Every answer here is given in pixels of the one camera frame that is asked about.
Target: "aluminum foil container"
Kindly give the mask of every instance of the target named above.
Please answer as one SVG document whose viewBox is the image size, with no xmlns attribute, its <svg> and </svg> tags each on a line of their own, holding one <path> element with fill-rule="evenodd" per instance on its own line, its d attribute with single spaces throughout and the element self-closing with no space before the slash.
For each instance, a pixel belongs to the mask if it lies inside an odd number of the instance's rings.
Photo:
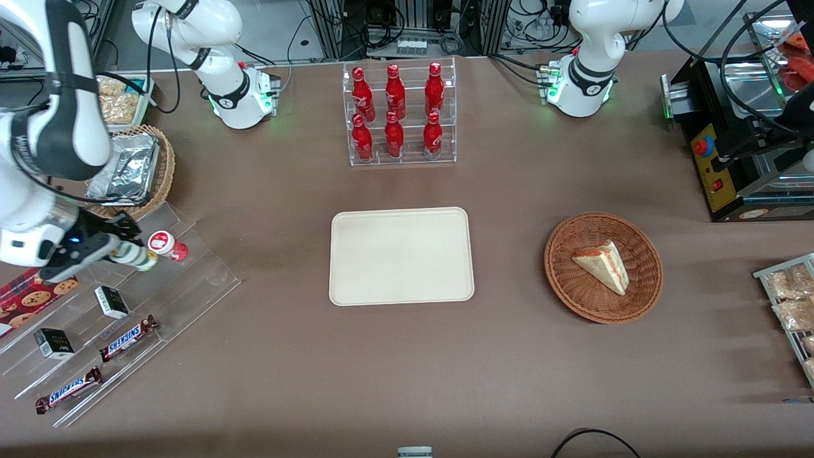
<svg viewBox="0 0 814 458">
<path fill-rule="evenodd" d="M 88 185 L 91 199 L 115 199 L 103 205 L 144 205 L 150 200 L 161 141 L 154 135 L 121 135 L 111 139 L 113 153 Z"/>
</svg>

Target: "red switch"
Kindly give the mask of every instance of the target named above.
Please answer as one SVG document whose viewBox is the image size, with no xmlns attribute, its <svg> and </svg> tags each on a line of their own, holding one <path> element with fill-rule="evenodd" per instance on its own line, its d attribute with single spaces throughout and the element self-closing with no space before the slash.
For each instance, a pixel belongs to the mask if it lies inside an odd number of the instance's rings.
<svg viewBox="0 0 814 458">
<path fill-rule="evenodd" d="M 696 140 L 695 143 L 693 143 L 693 152 L 699 156 L 703 156 L 707 153 L 709 147 L 710 144 L 706 139 Z"/>
</svg>

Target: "clear acrylic bottle rack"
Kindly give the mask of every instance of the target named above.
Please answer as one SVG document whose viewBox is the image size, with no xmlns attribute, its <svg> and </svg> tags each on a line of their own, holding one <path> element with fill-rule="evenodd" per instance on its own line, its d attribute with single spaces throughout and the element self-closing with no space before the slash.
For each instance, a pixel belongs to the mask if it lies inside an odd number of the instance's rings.
<svg viewBox="0 0 814 458">
<path fill-rule="evenodd" d="M 96 262 L 77 275 L 79 287 L 0 340 L 2 391 L 30 406 L 31 416 L 38 416 L 54 427 L 70 425 L 237 287 L 240 280 L 206 247 L 192 230 L 193 224 L 164 203 L 138 221 L 141 237 L 145 240 L 154 231 L 169 231 L 189 247 L 183 262 L 159 258 L 158 264 L 147 272 Z M 94 295 L 99 285 L 119 291 L 130 312 L 127 318 L 103 315 Z M 103 363 L 99 350 L 148 315 L 153 315 L 159 327 Z M 39 328 L 65 331 L 75 354 L 61 361 L 44 358 L 33 336 Z M 101 386 L 83 390 L 45 415 L 37 415 L 34 409 L 37 399 L 85 375 L 93 366 L 98 366 L 102 373 Z"/>
<path fill-rule="evenodd" d="M 430 74 L 430 63 L 441 64 L 441 79 L 444 80 L 444 109 L 440 113 L 440 125 L 444 130 L 441 137 L 441 155 L 434 161 L 424 157 L 424 126 L 427 124 L 427 115 L 424 112 L 424 86 Z M 401 80 L 405 84 L 407 98 L 407 116 L 401 120 L 405 131 L 405 151 L 401 158 L 394 159 L 387 154 L 387 144 L 384 138 L 384 126 L 387 124 L 387 100 L 384 88 L 387 85 L 387 66 L 397 64 Z M 373 135 L 373 160 L 362 162 L 353 146 L 351 131 L 353 124 L 351 117 L 356 112 L 353 104 L 353 78 L 351 70 L 361 67 L 365 70 L 365 79 L 373 91 L 373 105 L 376 109 L 376 118 L 367 123 Z M 345 107 L 345 129 L 348 131 L 348 151 L 352 166 L 376 165 L 433 165 L 438 163 L 455 162 L 457 159 L 457 76 L 455 73 L 455 59 L 406 59 L 406 60 L 367 60 L 353 64 L 345 64 L 342 76 L 342 94 Z"/>
</svg>

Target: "brown table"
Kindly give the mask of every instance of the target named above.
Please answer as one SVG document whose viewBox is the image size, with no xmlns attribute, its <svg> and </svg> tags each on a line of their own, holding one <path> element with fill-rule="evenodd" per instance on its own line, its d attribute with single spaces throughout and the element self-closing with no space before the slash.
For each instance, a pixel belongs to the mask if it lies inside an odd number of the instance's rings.
<svg viewBox="0 0 814 458">
<path fill-rule="evenodd" d="M 417 170 L 350 168 L 341 65 L 296 68 L 279 115 L 248 131 L 185 73 L 179 112 L 152 120 L 177 153 L 170 201 L 243 284 L 68 429 L 0 393 L 0 455 L 530 457 L 579 427 L 645 457 L 811 455 L 814 407 L 780 403 L 806 382 L 751 272 L 811 252 L 812 225 L 708 222 L 661 117 L 659 75 L 683 61 L 632 53 L 607 105 L 571 119 L 458 59 L 459 161 Z M 172 75 L 155 76 L 167 104 Z M 471 300 L 330 303 L 335 214 L 447 205 L 469 213 Z M 636 323 L 586 322 L 544 280 L 547 235 L 586 210 L 636 223 L 661 254 L 663 295 Z M 583 437 L 562 456 L 621 450 Z"/>
</svg>

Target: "wicker tray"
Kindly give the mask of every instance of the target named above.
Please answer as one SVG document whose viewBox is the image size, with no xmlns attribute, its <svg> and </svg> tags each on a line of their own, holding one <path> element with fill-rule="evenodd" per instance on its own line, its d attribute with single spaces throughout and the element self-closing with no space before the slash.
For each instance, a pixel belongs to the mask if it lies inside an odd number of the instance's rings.
<svg viewBox="0 0 814 458">
<path fill-rule="evenodd" d="M 578 249 L 613 240 L 628 271 L 630 285 L 620 296 L 571 259 Z M 641 318 L 659 299 L 661 259 L 647 236 L 630 222 L 607 213 L 570 217 L 554 229 L 544 252 L 545 274 L 568 308 L 597 323 L 619 324 Z"/>
<path fill-rule="evenodd" d="M 150 213 L 153 209 L 163 204 L 167 200 L 169 188 L 173 185 L 173 173 L 175 172 L 175 152 L 173 145 L 169 144 L 167 137 L 160 130 L 152 126 L 137 126 L 130 129 L 114 132 L 113 136 L 151 134 L 161 141 L 161 149 L 158 155 L 158 165 L 155 166 L 155 179 L 153 180 L 152 197 L 139 207 L 103 207 L 96 205 L 88 210 L 102 218 L 112 218 L 120 211 L 125 211 L 133 219 L 138 220 L 142 216 Z"/>
</svg>

